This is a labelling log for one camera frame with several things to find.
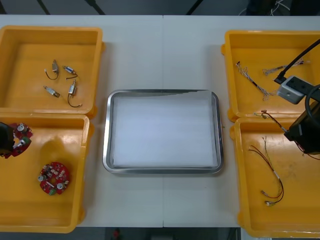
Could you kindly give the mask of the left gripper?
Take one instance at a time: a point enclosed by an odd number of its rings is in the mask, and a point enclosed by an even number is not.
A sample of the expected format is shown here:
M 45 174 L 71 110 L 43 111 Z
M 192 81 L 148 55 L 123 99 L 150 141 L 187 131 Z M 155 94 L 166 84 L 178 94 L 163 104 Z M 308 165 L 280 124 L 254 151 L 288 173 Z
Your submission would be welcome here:
M 10 157 L 14 148 L 14 129 L 1 122 L 0 123 L 0 156 L 4 158 Z

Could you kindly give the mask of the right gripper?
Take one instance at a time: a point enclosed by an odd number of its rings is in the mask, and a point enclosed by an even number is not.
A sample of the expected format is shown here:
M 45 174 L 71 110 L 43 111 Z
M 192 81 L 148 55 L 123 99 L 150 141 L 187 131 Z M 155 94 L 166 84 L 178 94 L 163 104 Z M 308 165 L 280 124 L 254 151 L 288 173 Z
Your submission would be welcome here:
M 305 154 L 320 153 L 320 128 L 304 111 L 289 127 L 284 136 L 291 142 L 296 142 Z

